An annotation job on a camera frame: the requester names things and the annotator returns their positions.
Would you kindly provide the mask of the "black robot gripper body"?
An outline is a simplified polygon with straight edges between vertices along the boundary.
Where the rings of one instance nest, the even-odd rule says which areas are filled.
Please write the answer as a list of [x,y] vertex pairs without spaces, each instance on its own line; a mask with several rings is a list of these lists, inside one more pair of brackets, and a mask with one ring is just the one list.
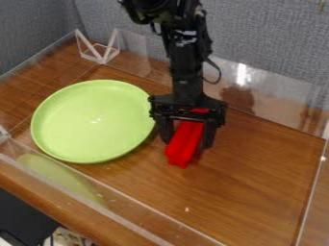
[[150,116],[158,127],[172,127],[176,120],[203,122],[220,127],[227,121],[227,103],[204,90],[204,63],[170,63],[173,92],[149,97]]

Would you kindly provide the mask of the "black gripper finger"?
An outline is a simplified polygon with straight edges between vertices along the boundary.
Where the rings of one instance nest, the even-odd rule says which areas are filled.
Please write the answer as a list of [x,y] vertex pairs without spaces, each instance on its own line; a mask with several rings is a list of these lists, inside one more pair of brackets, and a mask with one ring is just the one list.
[[215,136],[217,131],[217,122],[212,119],[205,122],[204,136],[203,136],[203,149],[207,150],[213,147]]
[[165,143],[169,143],[174,135],[174,119],[168,116],[158,115],[156,117],[156,122],[161,139]]

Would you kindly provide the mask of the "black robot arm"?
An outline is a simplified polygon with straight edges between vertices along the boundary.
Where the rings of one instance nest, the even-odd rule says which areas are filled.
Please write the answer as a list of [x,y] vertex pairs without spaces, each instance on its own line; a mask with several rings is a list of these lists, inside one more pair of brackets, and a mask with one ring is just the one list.
[[174,138],[174,122],[205,125],[203,147],[215,145],[217,129],[225,124],[228,104],[204,90],[204,64],[211,62],[213,40],[208,12],[201,0],[118,0],[132,20],[149,25],[162,37],[170,59],[173,92],[149,97],[150,117],[164,141]]

